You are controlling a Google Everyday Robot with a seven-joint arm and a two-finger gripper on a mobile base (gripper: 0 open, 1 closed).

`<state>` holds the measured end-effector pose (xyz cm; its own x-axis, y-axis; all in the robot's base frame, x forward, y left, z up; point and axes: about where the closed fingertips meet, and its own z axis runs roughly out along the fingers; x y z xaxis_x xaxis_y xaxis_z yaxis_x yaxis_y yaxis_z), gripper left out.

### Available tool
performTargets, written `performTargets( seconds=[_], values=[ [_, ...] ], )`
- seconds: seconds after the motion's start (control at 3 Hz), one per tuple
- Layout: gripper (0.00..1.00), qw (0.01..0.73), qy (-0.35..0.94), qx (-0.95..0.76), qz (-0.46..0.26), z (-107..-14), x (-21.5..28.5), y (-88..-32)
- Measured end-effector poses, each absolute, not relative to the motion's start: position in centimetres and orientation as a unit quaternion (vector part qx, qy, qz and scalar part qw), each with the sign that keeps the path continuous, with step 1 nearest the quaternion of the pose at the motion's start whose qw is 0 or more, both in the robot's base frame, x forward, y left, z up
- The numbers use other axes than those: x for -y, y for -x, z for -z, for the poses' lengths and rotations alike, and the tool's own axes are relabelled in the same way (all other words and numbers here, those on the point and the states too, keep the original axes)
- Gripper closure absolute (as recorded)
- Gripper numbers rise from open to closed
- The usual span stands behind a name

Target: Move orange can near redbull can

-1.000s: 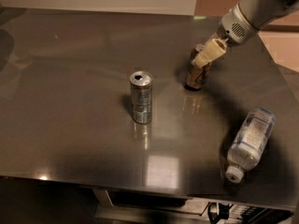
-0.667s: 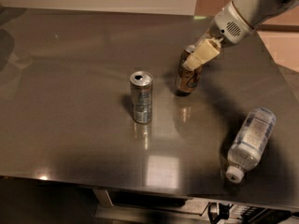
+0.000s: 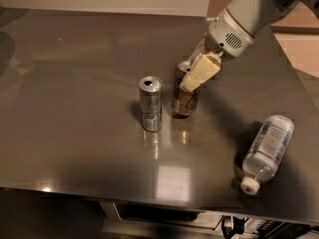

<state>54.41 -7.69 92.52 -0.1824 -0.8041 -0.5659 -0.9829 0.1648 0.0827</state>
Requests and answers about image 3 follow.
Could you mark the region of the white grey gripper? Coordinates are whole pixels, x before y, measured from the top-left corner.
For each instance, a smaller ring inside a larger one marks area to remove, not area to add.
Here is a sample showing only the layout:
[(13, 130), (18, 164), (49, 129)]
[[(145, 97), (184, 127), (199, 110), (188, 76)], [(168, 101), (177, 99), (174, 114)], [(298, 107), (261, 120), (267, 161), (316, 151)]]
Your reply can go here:
[[(193, 92), (220, 71), (222, 54), (218, 52), (223, 51), (228, 58), (238, 58), (253, 43), (254, 37), (227, 9), (223, 9), (209, 24), (205, 40), (202, 39), (189, 56), (188, 60), (193, 64), (179, 86), (186, 92)], [(204, 54), (205, 47), (214, 53)]]

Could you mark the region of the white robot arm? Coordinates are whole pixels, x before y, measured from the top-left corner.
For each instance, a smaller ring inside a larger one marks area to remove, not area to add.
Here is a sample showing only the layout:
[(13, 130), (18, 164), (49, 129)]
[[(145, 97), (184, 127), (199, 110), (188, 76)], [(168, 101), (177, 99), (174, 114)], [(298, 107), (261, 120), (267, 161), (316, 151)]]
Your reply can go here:
[(281, 20), (299, 4), (319, 17), (319, 0), (232, 0), (213, 20), (190, 59), (180, 87), (192, 92), (213, 77), (224, 60), (240, 57), (265, 27)]

